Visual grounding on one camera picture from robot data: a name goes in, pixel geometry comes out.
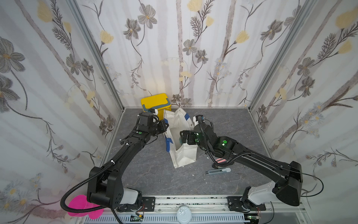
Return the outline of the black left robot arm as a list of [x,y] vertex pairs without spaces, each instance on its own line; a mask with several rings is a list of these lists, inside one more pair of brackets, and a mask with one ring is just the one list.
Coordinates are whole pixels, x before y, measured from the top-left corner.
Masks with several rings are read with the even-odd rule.
[[130,162],[149,142],[151,137],[164,133],[169,127],[153,113],[141,112],[132,131],[121,141],[122,148],[102,167],[94,167],[93,176],[110,167],[88,182],[87,201],[110,209],[136,210],[142,207],[142,193],[123,187],[122,176]]

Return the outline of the grey blue utility knife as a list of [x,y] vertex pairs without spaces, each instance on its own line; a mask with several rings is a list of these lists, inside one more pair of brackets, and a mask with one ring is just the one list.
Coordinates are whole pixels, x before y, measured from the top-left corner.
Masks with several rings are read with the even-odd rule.
[[215,175],[215,174],[222,174],[222,173],[230,173],[231,168],[221,168],[221,169],[212,169],[205,172],[206,175]]

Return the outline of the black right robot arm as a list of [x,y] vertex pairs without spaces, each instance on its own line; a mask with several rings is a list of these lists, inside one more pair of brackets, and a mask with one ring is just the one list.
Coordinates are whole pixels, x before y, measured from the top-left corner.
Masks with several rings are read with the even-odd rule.
[[220,166],[240,163],[259,172],[271,181],[258,187],[247,187],[241,196],[239,208],[251,210],[266,202],[281,201],[299,206],[303,184],[302,166],[293,161],[281,162],[257,153],[227,136],[217,136],[210,125],[201,121],[194,130],[180,132],[182,143],[197,145],[209,156],[225,159]]

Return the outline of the white Doraemon tote bag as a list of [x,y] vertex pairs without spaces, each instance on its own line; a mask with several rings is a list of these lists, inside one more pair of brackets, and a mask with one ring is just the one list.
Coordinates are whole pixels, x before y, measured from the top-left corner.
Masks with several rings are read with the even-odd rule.
[[169,125],[164,132],[166,139],[166,150],[170,154],[174,168],[196,162],[197,145],[189,145],[181,140],[182,131],[192,131],[194,124],[190,116],[183,109],[176,111],[164,111],[164,122]]

